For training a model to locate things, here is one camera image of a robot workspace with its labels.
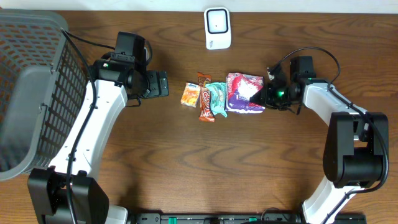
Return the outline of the purple tissue pack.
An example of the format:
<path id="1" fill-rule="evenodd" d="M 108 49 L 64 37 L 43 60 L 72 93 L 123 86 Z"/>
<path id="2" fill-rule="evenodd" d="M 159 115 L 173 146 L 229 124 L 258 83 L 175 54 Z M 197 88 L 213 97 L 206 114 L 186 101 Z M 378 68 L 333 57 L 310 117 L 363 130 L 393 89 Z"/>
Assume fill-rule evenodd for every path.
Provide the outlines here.
<path id="1" fill-rule="evenodd" d="M 249 100 L 264 86 L 264 79 L 243 73 L 229 73 L 226 76 L 226 110 L 239 114 L 260 114 L 265 107 Z"/>

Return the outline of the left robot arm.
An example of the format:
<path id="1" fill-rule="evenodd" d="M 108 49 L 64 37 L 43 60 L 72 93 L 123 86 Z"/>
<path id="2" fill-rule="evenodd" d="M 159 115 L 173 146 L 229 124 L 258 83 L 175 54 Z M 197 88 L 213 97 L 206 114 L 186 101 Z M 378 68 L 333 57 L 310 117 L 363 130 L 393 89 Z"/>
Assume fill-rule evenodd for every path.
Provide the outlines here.
<path id="1" fill-rule="evenodd" d="M 28 189 L 39 223 L 130 223 L 97 182 L 105 145 L 129 100 L 169 95 L 166 71 L 148 70 L 150 43 L 117 44 L 90 66 L 93 80 L 61 150 L 46 169 L 33 169 Z"/>

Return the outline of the red orange snack bar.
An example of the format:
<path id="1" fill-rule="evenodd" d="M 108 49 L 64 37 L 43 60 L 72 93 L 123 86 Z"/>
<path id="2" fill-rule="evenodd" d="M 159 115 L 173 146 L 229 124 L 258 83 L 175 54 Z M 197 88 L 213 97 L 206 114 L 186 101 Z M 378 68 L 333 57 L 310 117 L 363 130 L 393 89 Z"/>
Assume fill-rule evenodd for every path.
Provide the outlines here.
<path id="1" fill-rule="evenodd" d="M 199 120 L 206 122 L 214 122 L 215 117 L 210 108 L 211 93 L 206 88 L 206 84 L 211 83 L 211 75 L 198 73 L 198 84 L 200 90 L 200 115 Z"/>

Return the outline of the mint green wipes pack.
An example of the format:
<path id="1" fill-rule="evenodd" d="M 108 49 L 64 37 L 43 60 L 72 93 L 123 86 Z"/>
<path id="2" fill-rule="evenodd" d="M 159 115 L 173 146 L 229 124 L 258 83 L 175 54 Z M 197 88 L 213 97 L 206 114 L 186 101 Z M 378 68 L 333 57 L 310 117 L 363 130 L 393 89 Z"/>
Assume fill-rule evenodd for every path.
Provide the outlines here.
<path id="1" fill-rule="evenodd" d="M 226 112 L 226 83 L 214 82 L 206 84 L 205 87 L 211 93 L 210 109 L 214 115 L 221 114 L 225 118 L 228 116 Z"/>

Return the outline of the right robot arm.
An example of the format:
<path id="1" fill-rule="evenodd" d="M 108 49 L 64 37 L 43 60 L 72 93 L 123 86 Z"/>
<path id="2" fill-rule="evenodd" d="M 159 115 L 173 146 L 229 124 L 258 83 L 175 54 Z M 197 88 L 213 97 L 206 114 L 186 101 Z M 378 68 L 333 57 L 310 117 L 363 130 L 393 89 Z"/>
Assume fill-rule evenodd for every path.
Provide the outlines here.
<path id="1" fill-rule="evenodd" d="M 317 78 L 311 66 L 293 68 L 291 84 L 281 66 L 267 70 L 270 82 L 251 102 L 272 110 L 294 104 L 314 111 L 327 125 L 324 178 L 302 203 L 303 223 L 334 223 L 355 195 L 379 190 L 389 173 L 388 118 L 356 106 L 330 81 Z"/>

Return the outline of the orange Kleenex tissue pack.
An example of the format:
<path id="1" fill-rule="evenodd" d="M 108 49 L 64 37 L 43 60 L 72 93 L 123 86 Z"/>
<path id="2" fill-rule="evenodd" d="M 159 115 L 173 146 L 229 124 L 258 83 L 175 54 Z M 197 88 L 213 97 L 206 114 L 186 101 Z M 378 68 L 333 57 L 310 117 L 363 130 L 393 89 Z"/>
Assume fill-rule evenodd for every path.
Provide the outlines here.
<path id="1" fill-rule="evenodd" d="M 190 107 L 196 107 L 200 96 L 201 87 L 194 83 L 186 83 L 181 97 L 181 104 Z"/>

